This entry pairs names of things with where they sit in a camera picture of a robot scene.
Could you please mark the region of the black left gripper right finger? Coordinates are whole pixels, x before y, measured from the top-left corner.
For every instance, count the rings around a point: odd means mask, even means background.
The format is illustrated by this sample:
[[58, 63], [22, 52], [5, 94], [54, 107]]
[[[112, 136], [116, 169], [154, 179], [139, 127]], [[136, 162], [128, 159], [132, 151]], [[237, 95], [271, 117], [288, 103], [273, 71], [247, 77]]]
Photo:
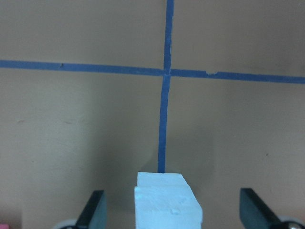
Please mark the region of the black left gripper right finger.
[[240, 189], [239, 216], [245, 229], [286, 228], [286, 223], [251, 188]]

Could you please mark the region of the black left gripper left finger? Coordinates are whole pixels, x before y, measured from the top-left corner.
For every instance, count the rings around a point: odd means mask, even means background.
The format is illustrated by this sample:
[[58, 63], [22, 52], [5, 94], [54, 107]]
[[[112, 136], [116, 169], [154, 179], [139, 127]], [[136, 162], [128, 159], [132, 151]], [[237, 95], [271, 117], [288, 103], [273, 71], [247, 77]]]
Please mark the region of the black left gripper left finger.
[[107, 219], [107, 204], [104, 190], [93, 191], [82, 213], [78, 217], [77, 229], [104, 229]]

